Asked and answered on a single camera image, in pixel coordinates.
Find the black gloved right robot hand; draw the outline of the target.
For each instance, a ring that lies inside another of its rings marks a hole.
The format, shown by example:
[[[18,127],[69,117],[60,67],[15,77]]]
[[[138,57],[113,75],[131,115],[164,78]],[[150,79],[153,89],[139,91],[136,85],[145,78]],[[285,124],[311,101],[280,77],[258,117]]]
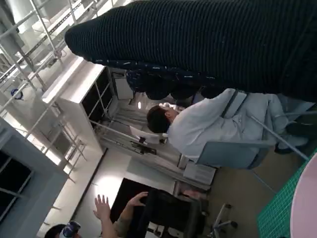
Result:
[[[139,0],[69,28],[86,61],[317,100],[314,0]]]

